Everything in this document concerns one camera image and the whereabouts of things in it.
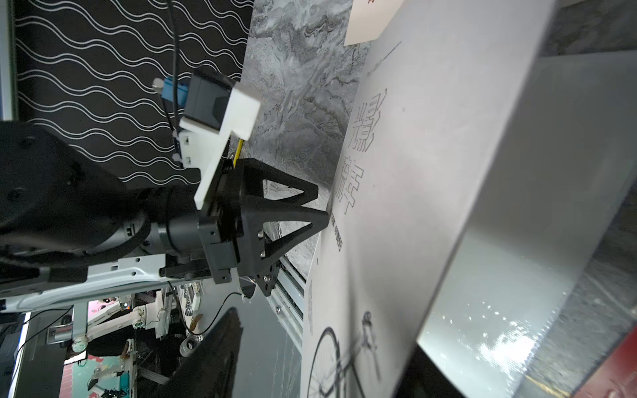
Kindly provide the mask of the red card gold characters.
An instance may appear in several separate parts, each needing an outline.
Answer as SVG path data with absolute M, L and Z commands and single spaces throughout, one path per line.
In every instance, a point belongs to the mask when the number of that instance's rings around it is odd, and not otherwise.
M 636 328 L 626 335 L 573 397 L 636 397 Z

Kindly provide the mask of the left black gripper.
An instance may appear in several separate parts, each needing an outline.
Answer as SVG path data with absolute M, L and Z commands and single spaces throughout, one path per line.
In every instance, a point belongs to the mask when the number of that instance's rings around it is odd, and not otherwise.
M 319 187 L 257 159 L 219 167 L 205 191 L 198 233 L 213 281 L 232 282 L 231 270 L 252 277 L 265 297 L 275 288 L 280 258 L 328 226 L 325 211 L 303 207 Z M 303 222 L 278 239 L 268 223 Z

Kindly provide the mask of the white photo album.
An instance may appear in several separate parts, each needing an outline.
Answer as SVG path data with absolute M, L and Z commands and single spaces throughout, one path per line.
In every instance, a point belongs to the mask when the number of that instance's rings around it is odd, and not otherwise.
M 363 68 L 305 287 L 303 397 L 512 397 L 636 178 L 636 53 L 554 1 L 406 1 Z

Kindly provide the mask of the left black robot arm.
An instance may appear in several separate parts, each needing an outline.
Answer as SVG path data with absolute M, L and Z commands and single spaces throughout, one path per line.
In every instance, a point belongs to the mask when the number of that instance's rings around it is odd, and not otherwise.
M 265 295 L 287 252 L 328 225 L 318 187 L 256 159 L 222 159 L 198 207 L 193 186 L 129 190 L 56 135 L 1 124 L 1 309 L 11 299 L 84 285 L 90 271 L 165 255 L 167 280 L 232 275 Z

